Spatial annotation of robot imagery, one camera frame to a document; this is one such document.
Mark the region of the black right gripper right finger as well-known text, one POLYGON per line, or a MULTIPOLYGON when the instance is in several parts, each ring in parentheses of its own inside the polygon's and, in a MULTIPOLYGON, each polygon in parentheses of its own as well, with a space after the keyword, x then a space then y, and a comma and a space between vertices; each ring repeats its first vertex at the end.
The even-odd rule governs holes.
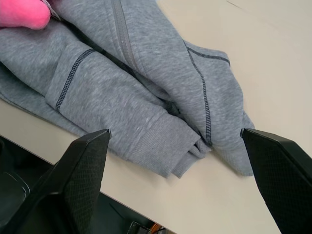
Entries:
POLYGON ((312 234, 312 158, 294 141, 243 128, 257 187, 281 234, 312 234))

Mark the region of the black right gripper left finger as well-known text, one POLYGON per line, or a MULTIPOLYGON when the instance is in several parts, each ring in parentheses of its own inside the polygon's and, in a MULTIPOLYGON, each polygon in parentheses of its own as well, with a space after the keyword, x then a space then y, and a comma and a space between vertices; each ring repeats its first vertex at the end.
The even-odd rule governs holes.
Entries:
POLYGON ((111 132, 74 140, 33 188, 0 161, 0 234, 87 234, 111 132))

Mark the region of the grey zip-up sweatshirt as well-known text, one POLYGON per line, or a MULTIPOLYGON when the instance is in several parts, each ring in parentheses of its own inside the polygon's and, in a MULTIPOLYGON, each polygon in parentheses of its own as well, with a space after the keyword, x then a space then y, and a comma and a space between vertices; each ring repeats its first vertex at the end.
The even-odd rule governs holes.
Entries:
POLYGON ((185 41, 156 0, 41 0, 40 30, 0 28, 0 98, 177 177, 209 151, 253 170, 240 131, 253 123, 226 53, 185 41))

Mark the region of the pink plush fabric piece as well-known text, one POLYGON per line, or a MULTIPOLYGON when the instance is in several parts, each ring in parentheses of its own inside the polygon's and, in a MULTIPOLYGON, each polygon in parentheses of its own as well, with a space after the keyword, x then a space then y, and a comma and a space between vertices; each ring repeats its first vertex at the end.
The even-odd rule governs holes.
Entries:
POLYGON ((51 17, 41 0, 0 0, 0 28, 26 27, 43 29, 51 17))

